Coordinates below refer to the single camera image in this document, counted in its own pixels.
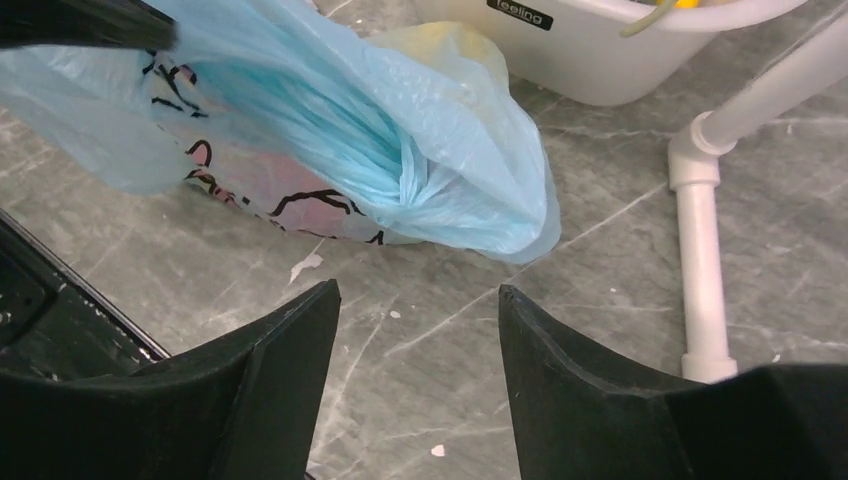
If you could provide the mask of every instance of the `white pipe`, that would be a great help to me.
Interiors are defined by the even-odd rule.
[[[848,77],[848,14],[789,54],[704,121],[704,138],[726,145],[754,133]]]
[[[718,158],[734,144],[704,142],[701,126],[708,115],[701,114],[672,139],[668,161],[669,185],[677,192],[683,270],[687,349],[683,376],[713,383],[737,372],[727,344],[715,207],[715,188],[720,183]]]
[[[715,112],[699,115],[669,144],[677,193],[687,353],[683,376],[712,383],[736,374],[730,357],[715,188],[718,159],[736,141],[848,77],[848,14],[754,80]]]

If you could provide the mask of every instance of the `white plastic tub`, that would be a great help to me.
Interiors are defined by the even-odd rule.
[[[648,94],[718,33],[780,16],[806,0],[702,0],[631,38],[621,29],[653,7],[629,0],[415,0],[422,20],[477,27],[510,72],[582,103]]]

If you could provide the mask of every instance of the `marble floor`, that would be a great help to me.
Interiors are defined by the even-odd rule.
[[[416,22],[406,0],[317,3],[362,35]],[[310,470],[321,480],[517,479],[498,285],[517,285],[601,343],[679,373],[681,279],[666,144],[842,3],[812,1],[726,34],[654,94],[619,108],[581,106],[514,81],[513,95],[543,133],[563,225],[556,250],[522,267],[436,245],[286,235],[188,188],[124,195],[8,113],[0,113],[0,205],[172,352],[338,279],[340,330]],[[724,159],[722,259],[742,368],[848,361],[845,152],[842,84]],[[290,284],[310,254],[320,266]],[[437,445],[444,456],[431,454]]]

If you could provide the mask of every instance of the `black bristles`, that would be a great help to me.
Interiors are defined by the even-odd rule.
[[[175,42],[174,21],[140,0],[0,0],[0,48],[167,50]]]

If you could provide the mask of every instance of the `white vein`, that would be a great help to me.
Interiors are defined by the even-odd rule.
[[[509,400],[507,400],[506,402],[504,402],[504,403],[500,404],[500,405],[498,406],[498,408],[496,408],[496,409],[495,409],[495,411],[492,413],[492,415],[497,415],[497,414],[501,413],[501,412],[502,412],[502,411],[504,411],[507,407],[509,407]]]
[[[353,2],[353,0],[345,0],[344,2],[342,2],[341,4],[339,4],[339,5],[337,5],[335,8],[333,8],[332,10],[330,10],[330,13],[328,13],[328,14],[327,14],[327,15],[325,15],[325,16],[326,16],[327,18],[332,17],[333,15],[335,15],[335,14],[336,14],[336,12],[338,12],[339,10],[343,9],[344,7],[346,7],[346,6],[350,5],[350,4],[351,4],[351,2]]]
[[[348,308],[350,308],[350,307],[352,307],[352,306],[356,305],[356,304],[357,304],[360,300],[362,300],[362,299],[363,299],[363,298],[365,298],[366,296],[367,296],[367,295],[363,293],[362,295],[360,295],[360,296],[358,296],[358,297],[354,298],[353,300],[351,300],[351,301],[349,301],[349,302],[346,302],[346,303],[343,303],[343,304],[342,304],[342,306],[339,308],[339,311],[340,311],[340,312],[343,312],[343,311],[345,311],[346,309],[348,309]]]
[[[801,275],[801,278],[798,280],[798,282],[795,283],[795,286],[792,287],[791,290],[789,290],[789,293],[786,294],[786,297],[789,298],[789,297],[792,297],[793,295],[795,295],[796,293],[798,293],[798,290],[800,290],[804,286],[804,284],[807,283],[807,281],[809,279],[810,279],[810,271],[807,270],[806,272],[804,272],[803,275]]]
[[[342,378],[342,383],[338,387],[338,391],[336,395],[333,397],[332,402],[329,406],[329,413],[327,414],[327,419],[324,421],[323,425],[318,434],[318,445],[323,448],[326,445],[326,440],[328,436],[328,432],[330,427],[334,426],[339,422],[339,403],[341,403],[342,397],[344,397],[345,390],[347,389],[348,383],[350,383],[350,378],[353,376],[354,370],[356,370],[357,365],[359,365],[359,361],[362,360],[362,355],[365,353],[365,350],[368,349],[368,345],[371,344],[371,341],[374,340],[374,337],[377,336],[377,333],[380,331],[380,328],[383,326],[382,320],[377,323],[377,326],[374,327],[374,330],[371,331],[371,335],[365,340],[365,343],[362,345],[362,348],[359,349],[359,352],[354,357],[353,362],[351,362],[350,366],[345,373],[344,378]]]
[[[257,261],[255,261],[255,262],[253,262],[253,265],[251,265],[251,266],[247,267],[247,270],[245,270],[245,271],[244,271],[244,273],[242,273],[241,275],[239,275],[238,277],[236,277],[236,279],[235,279],[235,280],[233,280],[232,282],[230,282],[230,284],[229,284],[229,285],[227,285],[227,288],[225,288],[225,289],[221,290],[221,293],[219,293],[219,294],[215,297],[215,299],[214,299],[214,300],[212,300],[212,301],[211,301],[211,302],[209,302],[209,303],[210,303],[210,304],[214,304],[215,302],[217,302],[218,300],[220,300],[221,298],[223,298],[223,297],[224,297],[224,295],[226,295],[227,293],[229,293],[229,291],[230,291],[230,290],[232,290],[232,289],[233,289],[233,287],[235,287],[236,285],[238,285],[238,284],[239,284],[239,282],[241,282],[242,280],[244,280],[245,278],[247,278],[247,276],[248,276],[248,275],[250,275],[250,273],[251,273],[251,272],[253,272],[254,270],[256,270],[256,268],[257,268],[257,267],[259,267],[260,265],[263,265],[264,263],[265,263],[265,261],[264,261],[264,260],[262,260],[261,258],[260,258],[260,259],[258,259],[258,260],[257,260]]]
[[[638,135],[652,135],[655,137],[670,139],[676,135],[677,132],[663,132],[660,130],[613,130],[611,132],[604,132],[600,130],[594,130],[582,125],[575,126],[562,126],[562,125],[540,125],[539,130],[548,130],[552,132],[558,133],[568,133],[571,135],[579,135],[582,137],[589,137],[594,140],[611,140],[616,137],[635,137]]]
[[[582,240],[583,238],[587,237],[588,235],[591,235],[592,233],[594,233],[594,232],[595,232],[595,231],[597,231],[598,229],[603,228],[605,225],[609,224],[610,222],[614,221],[614,220],[615,220],[615,219],[617,219],[618,217],[620,217],[620,216],[624,215],[625,213],[629,212],[629,211],[630,211],[630,209],[632,209],[633,207],[635,207],[636,205],[638,205],[640,202],[642,202],[643,200],[645,200],[645,199],[647,199],[647,198],[650,198],[651,196],[655,195],[657,192],[659,192],[660,190],[664,189],[665,187],[666,187],[666,183],[665,183],[665,182],[663,182],[663,183],[661,183],[661,184],[657,185],[656,187],[652,188],[652,189],[651,189],[650,191],[648,191],[647,193],[645,193],[645,194],[643,194],[643,195],[639,196],[639,198],[637,198],[636,200],[633,200],[632,202],[628,203],[628,204],[627,204],[624,208],[622,208],[621,210],[619,210],[619,211],[617,211],[617,212],[613,213],[612,215],[610,215],[610,216],[609,216],[609,217],[607,217],[606,219],[604,219],[604,220],[602,220],[601,222],[598,222],[597,224],[593,225],[592,227],[590,227],[589,229],[587,229],[586,231],[584,231],[584,232],[583,232],[583,233],[581,233],[580,235],[577,235],[576,237],[572,238],[571,240],[569,240],[569,241],[567,241],[567,242],[561,243],[559,246],[557,246],[557,247],[554,249],[554,251],[556,252],[556,251],[564,250],[564,249],[566,249],[566,248],[570,247],[571,245],[573,245],[574,243],[579,242],[579,241],[580,241],[580,240]],[[506,280],[504,280],[502,283],[510,283],[510,282],[512,282],[513,280],[515,280],[515,278],[516,278],[516,277],[518,277],[518,275],[520,275],[520,274],[524,273],[524,272],[525,272],[528,268],[530,268],[531,266],[535,265],[535,264],[536,264],[536,262],[538,262],[539,260],[541,260],[541,258],[536,259],[536,260],[534,260],[533,262],[530,262],[529,264],[525,265],[525,266],[524,266],[524,267],[522,267],[520,270],[518,270],[518,271],[517,271],[514,275],[512,275],[511,277],[509,277],[509,278],[507,278]],[[407,342],[399,343],[399,344],[395,345],[394,347],[390,348],[389,350],[387,350],[387,351],[386,351],[386,353],[384,353],[384,354],[383,354],[383,357],[384,357],[384,358],[388,358],[388,357],[391,357],[392,355],[394,355],[394,354],[396,354],[396,353],[403,352],[403,351],[405,351],[405,350],[408,350],[408,349],[410,349],[410,348],[414,347],[415,345],[417,345],[418,343],[420,343],[422,340],[424,340],[424,339],[426,339],[426,338],[429,338],[429,337],[430,337],[430,336],[432,336],[434,333],[437,333],[437,332],[439,332],[441,329],[445,328],[447,325],[449,325],[449,324],[453,321],[453,319],[455,319],[455,318],[456,318],[456,317],[458,317],[459,315],[462,315],[462,314],[463,314],[465,311],[467,311],[469,308],[471,308],[471,307],[473,307],[474,305],[476,305],[476,304],[477,304],[480,300],[483,300],[484,298],[488,297],[489,295],[492,295],[492,294],[494,294],[495,292],[497,292],[499,288],[500,288],[500,286],[496,286],[496,287],[490,288],[489,290],[486,290],[485,292],[483,292],[483,294],[481,294],[480,296],[478,296],[478,297],[477,297],[477,298],[475,298],[474,300],[471,300],[471,301],[470,301],[470,302],[468,302],[468,304],[466,304],[464,307],[462,307],[462,308],[460,308],[459,310],[457,310],[457,311],[456,311],[456,313],[454,313],[453,315],[451,315],[451,316],[449,316],[449,317],[445,318],[445,319],[444,319],[444,320],[442,320],[441,322],[437,323],[436,325],[434,325],[432,328],[430,328],[430,329],[429,329],[429,330],[427,330],[426,332],[422,333],[421,335],[418,335],[417,337],[413,338],[412,340],[409,340],[409,341],[407,341]]]
[[[564,308],[584,308],[586,310],[618,310],[622,312],[650,312],[650,313],[662,313],[662,312],[670,312],[674,310],[671,307],[630,307],[627,305],[581,305],[576,303],[562,303],[557,304],[559,307]]]
[[[109,247],[106,248],[106,251],[104,251],[103,254],[100,255],[100,258],[97,259],[97,262],[91,268],[88,269],[88,273],[86,273],[84,275],[84,277],[85,278],[91,277],[91,274],[93,274],[95,272],[95,270],[97,270],[100,267],[100,265],[102,265],[103,262],[106,261],[106,259],[111,257],[113,253],[115,253],[115,250],[117,250],[118,247],[121,246],[121,244],[123,244],[127,240],[127,238],[129,238],[130,234],[134,230],[135,229],[133,227],[127,228],[127,230],[124,232],[123,235],[121,235],[121,238],[119,238],[117,242],[114,242],[112,245],[109,245]]]
[[[766,122],[766,125],[816,125],[821,127],[828,126],[845,126],[848,125],[848,118],[846,117],[815,117],[815,118],[801,118],[801,117],[788,117],[788,118],[775,118],[774,120],[769,120]]]
[[[533,116],[534,116],[534,117],[536,117],[536,118],[542,118],[542,115],[544,115],[544,114],[548,113],[548,111],[550,111],[551,109],[553,109],[554,107],[556,107],[557,105],[559,105],[559,103],[560,103],[560,102],[561,102],[564,98],[565,98],[565,97],[560,97],[560,98],[556,99],[555,101],[551,102],[551,104],[550,104],[550,105],[548,105],[547,107],[543,108],[541,111],[539,111],[538,113],[534,114]]]
[[[767,340],[775,339],[775,337],[782,337],[778,338],[778,340],[781,341],[781,343],[783,343],[787,347],[789,347],[788,349],[832,348],[835,350],[848,350],[848,343],[823,341],[801,333],[784,332],[781,330],[774,330],[772,328],[763,327],[760,325],[742,325],[739,323],[728,323],[727,326],[757,332]]]
[[[362,458],[357,459],[355,462],[351,463],[349,467],[347,467],[346,469],[344,469],[341,472],[334,475],[333,480],[339,480],[342,477],[344,477],[345,475],[347,475],[348,473],[352,472],[354,468],[358,467],[359,464],[362,463],[362,461],[363,461]]]

